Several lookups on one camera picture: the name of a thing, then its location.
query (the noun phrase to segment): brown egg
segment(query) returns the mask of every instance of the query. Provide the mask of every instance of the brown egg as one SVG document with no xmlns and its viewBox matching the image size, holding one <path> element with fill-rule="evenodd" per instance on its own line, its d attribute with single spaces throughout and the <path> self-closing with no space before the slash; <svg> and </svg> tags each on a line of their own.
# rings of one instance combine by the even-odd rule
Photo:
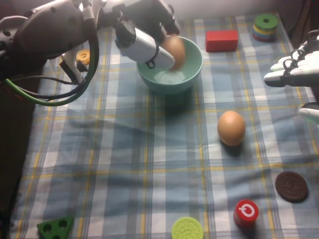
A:
<svg viewBox="0 0 319 239">
<path fill-rule="evenodd" d="M 245 136 L 245 120 L 234 111 L 227 111 L 219 118 L 217 132 L 226 145 L 239 145 Z"/>
<path fill-rule="evenodd" d="M 175 59 L 175 64 L 171 70 L 178 70 L 184 65 L 186 60 L 186 52 L 183 40 L 176 36 L 167 36 L 162 44 L 162 48 L 168 51 Z"/>
</svg>

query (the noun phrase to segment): green triangular toy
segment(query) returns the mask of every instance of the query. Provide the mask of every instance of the green triangular toy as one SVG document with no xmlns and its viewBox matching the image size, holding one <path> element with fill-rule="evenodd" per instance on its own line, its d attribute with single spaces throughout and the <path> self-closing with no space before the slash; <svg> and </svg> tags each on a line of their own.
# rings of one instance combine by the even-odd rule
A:
<svg viewBox="0 0 319 239">
<path fill-rule="evenodd" d="M 67 239 L 73 221 L 73 217 L 65 217 L 39 223 L 36 227 L 44 239 Z"/>
</svg>

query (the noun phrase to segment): chocolate cookie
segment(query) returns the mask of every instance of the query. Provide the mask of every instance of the chocolate cookie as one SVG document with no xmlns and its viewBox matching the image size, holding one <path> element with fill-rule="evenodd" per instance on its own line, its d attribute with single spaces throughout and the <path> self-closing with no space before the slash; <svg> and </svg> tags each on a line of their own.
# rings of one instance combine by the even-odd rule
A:
<svg viewBox="0 0 319 239">
<path fill-rule="evenodd" d="M 288 202 L 299 203 L 308 196 L 305 179 L 296 172 L 282 172 L 275 180 L 275 187 L 279 195 Z"/>
</svg>

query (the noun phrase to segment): robotic arm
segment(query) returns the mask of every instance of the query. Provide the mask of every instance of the robotic arm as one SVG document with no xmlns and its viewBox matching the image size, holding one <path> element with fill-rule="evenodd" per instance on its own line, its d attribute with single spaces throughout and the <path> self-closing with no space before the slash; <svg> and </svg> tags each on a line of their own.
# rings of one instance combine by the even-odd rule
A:
<svg viewBox="0 0 319 239">
<path fill-rule="evenodd" d="M 0 20 L 0 81 L 13 86 L 6 78 L 32 72 L 47 59 L 61 56 L 60 66 L 72 83 L 77 87 L 87 85 L 98 65 L 96 31 L 101 27 L 115 29 L 116 45 L 130 59 L 150 68 L 168 69 L 174 65 L 174 58 L 159 45 L 167 33 L 179 34 L 179 26 L 172 6 L 162 0 L 114 0 L 110 4 L 103 0 L 55 0 L 29 11 L 25 17 Z M 87 40 L 95 60 L 83 78 L 79 71 L 83 71 L 83 65 L 77 67 L 75 57 L 77 47 Z"/>
<path fill-rule="evenodd" d="M 265 84 L 271 87 L 319 86 L 319 30 L 308 33 L 308 39 L 291 56 L 281 58 L 264 77 Z M 319 104 L 306 103 L 299 114 L 319 124 Z"/>
</svg>

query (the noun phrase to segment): checkered cloth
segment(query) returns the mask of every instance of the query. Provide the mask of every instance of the checkered cloth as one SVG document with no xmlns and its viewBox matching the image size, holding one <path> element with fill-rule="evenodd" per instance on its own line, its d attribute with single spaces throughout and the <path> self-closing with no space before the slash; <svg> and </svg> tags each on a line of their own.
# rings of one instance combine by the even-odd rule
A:
<svg viewBox="0 0 319 239">
<path fill-rule="evenodd" d="M 36 225 L 75 218 L 69 238 L 169 239 L 180 217 L 197 219 L 204 238 L 311 238 L 319 235 L 319 132 L 297 115 L 314 100 L 309 89 L 271 88 L 263 77 L 292 47 L 280 24 L 277 39 L 251 35 L 254 16 L 189 20 L 182 35 L 202 49 L 201 75 L 178 96 L 154 95 L 101 30 L 100 65 L 88 90 L 57 108 L 37 107 L 12 238 L 37 238 Z M 206 53 L 205 33 L 237 29 L 236 52 Z M 58 60 L 46 75 L 67 79 Z M 42 93 L 70 86 L 43 81 Z M 246 120 L 241 148 L 220 143 L 225 111 Z M 302 174 L 310 190 L 300 204 L 276 192 L 278 173 Z M 235 205 L 259 207 L 255 230 L 240 230 Z"/>
</svg>

